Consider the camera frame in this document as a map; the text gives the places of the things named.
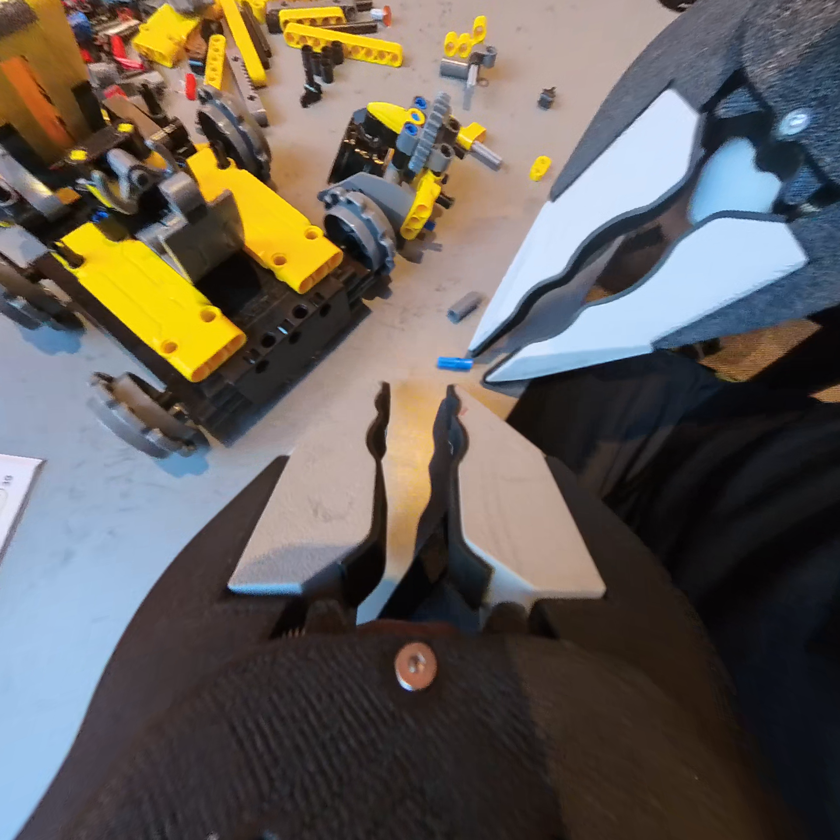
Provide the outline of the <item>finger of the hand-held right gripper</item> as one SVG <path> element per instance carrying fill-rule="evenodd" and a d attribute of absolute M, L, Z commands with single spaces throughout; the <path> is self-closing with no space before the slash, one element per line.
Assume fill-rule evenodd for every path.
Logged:
<path fill-rule="evenodd" d="M 470 341 L 476 357 L 567 285 L 596 251 L 642 224 L 687 183 L 699 160 L 700 111 L 664 90 L 535 218 Z"/>
<path fill-rule="evenodd" d="M 788 225 L 715 215 L 625 291 L 587 304 L 566 330 L 500 362 L 485 383 L 520 382 L 649 354 L 657 340 L 807 264 Z"/>

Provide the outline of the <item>black triple connector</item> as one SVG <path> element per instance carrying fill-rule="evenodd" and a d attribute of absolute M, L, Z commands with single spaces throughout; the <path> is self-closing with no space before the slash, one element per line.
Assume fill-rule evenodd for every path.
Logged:
<path fill-rule="evenodd" d="M 334 81 L 335 67 L 344 61 L 343 45 L 338 40 L 316 46 L 305 44 L 301 47 L 301 61 L 308 88 L 319 88 L 322 83 L 330 85 Z"/>

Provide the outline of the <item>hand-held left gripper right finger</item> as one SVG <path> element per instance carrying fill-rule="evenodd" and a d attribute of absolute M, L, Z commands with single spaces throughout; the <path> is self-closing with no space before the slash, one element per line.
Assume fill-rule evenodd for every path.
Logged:
<path fill-rule="evenodd" d="M 601 600 L 604 582 L 542 451 L 459 385 L 434 423 L 428 524 L 444 573 L 479 618 L 501 604 Z"/>

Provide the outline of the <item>yellow grey axle assembly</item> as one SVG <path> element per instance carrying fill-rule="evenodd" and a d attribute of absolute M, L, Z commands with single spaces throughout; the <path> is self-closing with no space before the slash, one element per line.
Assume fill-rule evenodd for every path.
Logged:
<path fill-rule="evenodd" d="M 469 30 L 447 32 L 443 50 L 439 76 L 463 83 L 463 109 L 468 111 L 477 88 L 486 84 L 482 73 L 497 63 L 497 48 L 487 42 L 487 16 L 477 15 Z"/>

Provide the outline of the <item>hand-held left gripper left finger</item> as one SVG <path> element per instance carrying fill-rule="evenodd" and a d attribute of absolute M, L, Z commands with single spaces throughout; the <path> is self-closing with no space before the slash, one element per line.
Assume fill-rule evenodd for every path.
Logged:
<path fill-rule="evenodd" d="M 382 579 L 392 389 L 367 385 L 300 438 L 227 583 L 236 595 L 360 606 Z"/>

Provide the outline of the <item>pile of yellow beams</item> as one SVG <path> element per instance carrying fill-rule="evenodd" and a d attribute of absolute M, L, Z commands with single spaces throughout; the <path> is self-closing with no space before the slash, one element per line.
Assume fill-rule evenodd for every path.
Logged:
<path fill-rule="evenodd" d="M 220 11 L 219 20 L 225 37 L 224 54 L 232 56 L 238 50 L 239 63 L 256 89 L 268 85 L 265 51 L 258 48 L 246 23 L 245 7 L 237 2 L 212 2 Z M 163 3 L 145 22 L 132 40 L 134 51 L 141 57 L 166 68 L 173 68 L 186 56 L 186 45 L 197 31 L 203 18 L 198 14 L 182 14 L 170 3 Z M 358 60 L 380 67 L 398 68 L 403 65 L 403 47 L 397 43 L 364 35 L 344 33 L 334 29 L 303 24 L 290 19 L 280 30 L 284 42 L 295 49 L 312 47 L 317 52 L 329 51 L 333 43 L 340 44 L 342 58 Z"/>

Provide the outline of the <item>white instruction booklet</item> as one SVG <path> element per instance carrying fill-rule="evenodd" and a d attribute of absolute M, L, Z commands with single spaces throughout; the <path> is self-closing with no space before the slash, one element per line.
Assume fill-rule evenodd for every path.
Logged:
<path fill-rule="evenodd" d="M 44 464 L 42 458 L 1 455 L 1 559 Z"/>

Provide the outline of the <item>small gear wheel assembly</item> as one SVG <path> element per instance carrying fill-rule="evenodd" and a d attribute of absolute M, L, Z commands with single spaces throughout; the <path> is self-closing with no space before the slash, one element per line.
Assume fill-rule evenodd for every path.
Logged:
<path fill-rule="evenodd" d="M 455 204 L 447 193 L 453 163 L 473 158 L 501 169 L 486 137 L 481 123 L 456 118 L 443 92 L 409 107 L 371 101 L 355 110 L 318 195 L 327 236 L 372 272 L 393 270 L 399 255 L 421 260 Z"/>

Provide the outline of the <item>black yellow toy vehicle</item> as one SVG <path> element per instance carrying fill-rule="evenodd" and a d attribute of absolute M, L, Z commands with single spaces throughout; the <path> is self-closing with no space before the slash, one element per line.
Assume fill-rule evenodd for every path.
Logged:
<path fill-rule="evenodd" d="M 151 457 L 225 438 L 330 350 L 380 277 L 285 201 L 251 111 L 196 90 L 194 141 L 81 56 L 60 2 L 2 2 L 2 314 L 107 333 L 159 381 L 96 372 L 91 409 Z"/>

